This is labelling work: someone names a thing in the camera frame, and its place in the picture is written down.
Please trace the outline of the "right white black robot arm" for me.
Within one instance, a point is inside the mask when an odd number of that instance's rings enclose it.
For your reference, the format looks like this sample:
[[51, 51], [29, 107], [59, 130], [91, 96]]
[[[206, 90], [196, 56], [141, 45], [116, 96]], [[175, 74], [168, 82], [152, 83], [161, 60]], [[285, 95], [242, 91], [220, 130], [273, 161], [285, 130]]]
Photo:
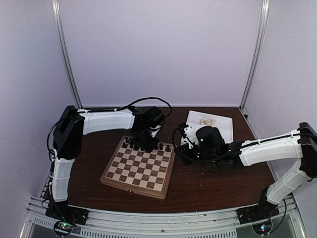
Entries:
[[317, 133], [307, 123], [284, 135], [259, 140], [225, 143], [216, 127], [192, 129], [182, 123], [175, 130], [181, 144], [174, 152], [189, 165], [213, 163], [219, 170], [234, 169], [273, 160], [295, 158], [295, 164], [277, 182], [265, 188], [254, 215], [264, 219], [290, 193], [317, 176]]

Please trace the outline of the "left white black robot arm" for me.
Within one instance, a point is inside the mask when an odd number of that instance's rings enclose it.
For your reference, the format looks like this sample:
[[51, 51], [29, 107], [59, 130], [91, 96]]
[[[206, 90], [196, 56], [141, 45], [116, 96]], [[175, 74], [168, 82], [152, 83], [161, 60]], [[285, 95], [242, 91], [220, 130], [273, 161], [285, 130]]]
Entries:
[[66, 107], [60, 120], [53, 126], [53, 145], [48, 148], [52, 161], [52, 212], [60, 220], [67, 220], [71, 216], [67, 202], [68, 184], [72, 165], [82, 150], [84, 135], [99, 131], [129, 130], [132, 137], [127, 144], [151, 152], [158, 147], [156, 135], [162, 130], [165, 118], [158, 107], [151, 107], [147, 111], [135, 106], [110, 110]]

